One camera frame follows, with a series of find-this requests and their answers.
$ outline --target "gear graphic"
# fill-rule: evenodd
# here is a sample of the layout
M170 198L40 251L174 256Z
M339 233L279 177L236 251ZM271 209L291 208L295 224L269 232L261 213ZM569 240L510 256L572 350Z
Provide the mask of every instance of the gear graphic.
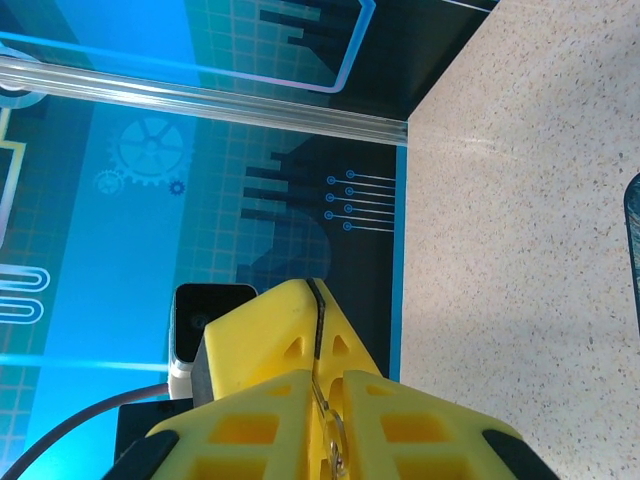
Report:
M104 170L96 175L93 184L100 193L117 195L124 188L124 179L115 170Z
M146 117L129 124L113 140L111 161L134 183L158 185L185 169L191 148L176 125L161 117Z
M174 180L169 184L169 192L171 192L171 195L182 195L186 188L184 182L180 180Z

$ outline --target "granite surface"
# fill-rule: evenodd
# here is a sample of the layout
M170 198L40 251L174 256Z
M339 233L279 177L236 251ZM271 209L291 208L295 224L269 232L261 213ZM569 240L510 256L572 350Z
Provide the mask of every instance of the granite surface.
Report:
M640 478L640 2L502 0L409 124L401 381Z

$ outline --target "yellow foam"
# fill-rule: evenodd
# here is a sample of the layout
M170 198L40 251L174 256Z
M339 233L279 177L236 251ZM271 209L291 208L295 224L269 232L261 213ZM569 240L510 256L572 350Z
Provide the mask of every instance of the yellow foam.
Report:
M296 370L170 418L180 440L153 480L307 480L311 372Z
M351 480L515 480L482 437L507 424L367 372L344 374Z
M215 398L292 370L311 370L316 311L306 282L290 280L207 325Z

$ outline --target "cable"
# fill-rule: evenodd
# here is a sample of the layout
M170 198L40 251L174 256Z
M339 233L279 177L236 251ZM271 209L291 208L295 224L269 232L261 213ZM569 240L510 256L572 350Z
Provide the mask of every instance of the cable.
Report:
M158 385L151 385L149 387L138 388L119 395L114 395L113 397L102 400L85 408L84 410L79 411L53 429L49 430L49 432L40 438L40 440L34 443L29 450L24 452L20 458L18 458L18 460L9 467L9 470L7 470L0 480L18 480L20 475L22 475L40 455L46 452L51 445L56 443L71 430L82 425L84 422L92 419L96 415L124 405L125 403L131 403L136 400L155 397L157 395L164 395L167 392L168 385L166 383L159 383Z

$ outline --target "black wire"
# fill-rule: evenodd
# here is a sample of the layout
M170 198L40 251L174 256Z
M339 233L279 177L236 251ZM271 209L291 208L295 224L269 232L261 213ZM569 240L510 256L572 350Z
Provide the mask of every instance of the black wire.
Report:
M325 302L322 297L322 292L316 285L316 282L313 278L307 279L307 285L311 289L311 293L313 293L313 298L316 301L316 310L318 318L316 320L316 333L315 333L315 346L313 349L313 357L316 360L320 360L320 350L322 350L322 333L324 331L324 315L327 310L327 302Z
M9 467L9 470L7 470L0 480L18 480L24 471L29 468L29 466L35 462L40 455L46 452L51 445L56 443L71 430L82 425L84 422L92 419L96 415L124 405L125 403L164 395L167 392L168 385L166 383L159 383L158 385L151 385L149 387L138 388L119 395L114 395L113 397L102 400L85 408L84 410L79 411L56 427L53 427L53 429L47 432L42 438L40 438L40 440L34 443L29 450L24 452L20 458L18 458L18 460Z

